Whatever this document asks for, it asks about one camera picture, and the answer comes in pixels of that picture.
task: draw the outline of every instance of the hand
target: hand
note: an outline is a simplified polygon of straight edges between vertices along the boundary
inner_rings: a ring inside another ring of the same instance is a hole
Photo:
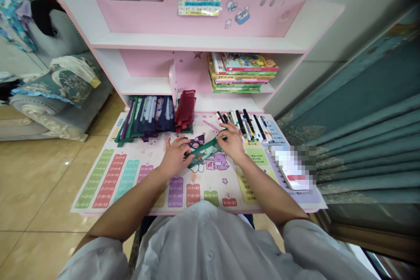
[[[165,177],[166,181],[178,175],[193,161],[194,156],[190,155],[186,159],[184,153],[191,153],[188,143],[190,139],[185,139],[185,135],[180,135],[171,144],[171,138],[166,139],[166,151],[161,164],[157,170]]]
[[[247,155],[242,145],[242,134],[236,126],[231,121],[228,121],[227,124],[221,123],[219,125],[223,128],[227,128],[227,130],[220,131],[216,136],[217,143],[220,145],[223,152],[235,162],[246,157]]]

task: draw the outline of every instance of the child's arm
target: child's arm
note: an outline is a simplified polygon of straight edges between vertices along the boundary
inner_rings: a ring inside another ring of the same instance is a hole
[[[228,124],[220,124],[220,126],[227,128],[228,131],[221,131],[217,136],[217,142],[223,151],[241,168],[258,204],[278,227],[279,231],[282,233],[283,226],[294,219],[310,221],[309,216],[296,201],[246,155],[240,132],[234,124],[228,122]],[[223,141],[222,137],[227,137],[227,141]]]
[[[191,152],[187,145],[191,140],[184,139],[184,136],[180,135],[172,144],[170,138],[166,140],[166,152],[161,165],[107,209],[74,252],[98,237],[124,242],[135,232],[144,216],[149,213],[156,194],[161,193],[160,188],[191,163],[192,155],[184,159],[184,153]]]

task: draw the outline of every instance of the teal curtain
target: teal curtain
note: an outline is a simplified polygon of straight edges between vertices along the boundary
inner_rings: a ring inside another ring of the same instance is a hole
[[[420,226],[406,218],[420,214],[419,35],[416,6],[277,120],[291,145],[317,146],[317,186],[339,221]]]

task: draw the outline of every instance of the white shirt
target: white shirt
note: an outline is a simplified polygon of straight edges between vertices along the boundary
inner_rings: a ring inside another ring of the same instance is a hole
[[[375,279],[350,252],[306,220],[284,226],[283,254],[266,230],[201,201],[158,217],[144,235],[130,275],[120,241],[97,238],[67,262],[58,279]]]

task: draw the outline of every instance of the tile floor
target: tile floor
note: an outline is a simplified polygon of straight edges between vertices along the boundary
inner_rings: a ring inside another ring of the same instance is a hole
[[[86,142],[63,139],[0,142],[0,279],[55,279],[95,218],[70,213],[71,204],[124,105],[110,96]],[[283,240],[264,214],[267,229]],[[133,237],[124,243],[130,255]]]

